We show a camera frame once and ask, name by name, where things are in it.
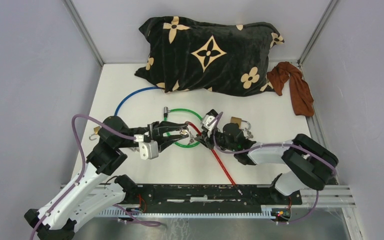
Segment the red cable lock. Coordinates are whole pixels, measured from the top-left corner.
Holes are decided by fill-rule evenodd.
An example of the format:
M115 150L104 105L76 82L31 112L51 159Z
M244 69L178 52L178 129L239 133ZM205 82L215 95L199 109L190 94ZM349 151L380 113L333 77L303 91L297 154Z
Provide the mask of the red cable lock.
M200 130L190 121L186 121L185 122L189 127L192 127L196 133L200 136L201 135L201 132ZM193 136L192 134L190 133L189 134L189 143L187 145L183 145L183 144L180 144L180 143L176 143L177 146L180 146L181 148L194 148L196 147L197 145L200 145L200 143L196 141L196 143L193 143L191 142L191 140L193 139ZM237 184L235 183L235 181L233 180L232 176L230 175L230 173L228 172L227 168L225 167L224 163L222 162L222 160L220 159L219 155L216 153L216 151L214 149L210 149L211 153L213 154L213 156L215 157L216 161L218 162L219 166L221 167L221 169L223 170L225 176L227 177L227 179L229 180L229 182L231 183L231 185L233 186L233 188L242 196L243 195L243 192L239 189L239 187L237 186Z

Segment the green cable lock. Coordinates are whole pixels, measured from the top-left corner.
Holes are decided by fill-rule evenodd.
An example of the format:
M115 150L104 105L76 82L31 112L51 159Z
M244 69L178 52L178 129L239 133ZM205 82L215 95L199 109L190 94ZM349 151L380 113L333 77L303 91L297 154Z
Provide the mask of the green cable lock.
M200 121L203 119L197 112L195 112L195 111L193 111L191 109L187 109L187 108L173 108L173 109L169 109L168 107L165 106L163 108L163 120L164 121L166 121L168 119L168 115L171 112L174 112L174 113L188 113L188 114L191 114L191 115L195 116ZM197 147L200 143L195 141L191 145L182 144L182 143L178 143L178 142L176 142L174 144L177 147L180 147L180 148L183 148L183 149L191 149L191 148Z

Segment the small black padlock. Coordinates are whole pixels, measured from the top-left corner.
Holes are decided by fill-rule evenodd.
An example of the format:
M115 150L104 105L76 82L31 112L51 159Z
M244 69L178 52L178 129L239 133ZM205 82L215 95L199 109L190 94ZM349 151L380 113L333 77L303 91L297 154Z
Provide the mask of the small black padlock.
M214 109L211 109L207 115L209 116L213 116L213 117L217 117L219 115L219 113L217 111L215 111Z

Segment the padlock keys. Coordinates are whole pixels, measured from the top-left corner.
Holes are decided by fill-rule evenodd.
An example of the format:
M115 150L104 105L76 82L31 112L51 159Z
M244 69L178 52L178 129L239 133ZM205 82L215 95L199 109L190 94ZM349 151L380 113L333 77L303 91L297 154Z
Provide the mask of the padlock keys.
M244 130L244 135L245 135L245 138L246 139L253 139L254 138L254 135L252 134L252 132L248 129L245 129Z

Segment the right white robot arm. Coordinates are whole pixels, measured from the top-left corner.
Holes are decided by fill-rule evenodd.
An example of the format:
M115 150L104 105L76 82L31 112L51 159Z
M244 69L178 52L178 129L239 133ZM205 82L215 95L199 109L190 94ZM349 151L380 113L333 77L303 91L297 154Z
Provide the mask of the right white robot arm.
M203 128L195 140L208 149L233 155L243 165L286 165L289 171L279 174L268 191L275 204L304 188L322 191L336 175L339 163L336 155L303 133L284 142L261 143L247 138L238 124L228 123L222 130Z

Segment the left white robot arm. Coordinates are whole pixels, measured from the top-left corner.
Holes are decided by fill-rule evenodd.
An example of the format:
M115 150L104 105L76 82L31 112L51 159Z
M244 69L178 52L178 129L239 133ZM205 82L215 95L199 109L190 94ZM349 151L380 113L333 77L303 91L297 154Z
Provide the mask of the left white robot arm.
M77 134L75 121L78 118L100 126L99 141L89 155L85 155ZM134 202L138 191L126 175L116 177L114 183L101 193L86 198L127 159L122 148L138 148L141 159L151 160L171 144L189 136L187 123L155 121L145 127L130 128L116 115L100 122L91 116L76 114L71 125L81 157L81 169L47 204L25 213L24 218L32 227L30 239L71 240L85 223L102 210L122 201L127 204Z

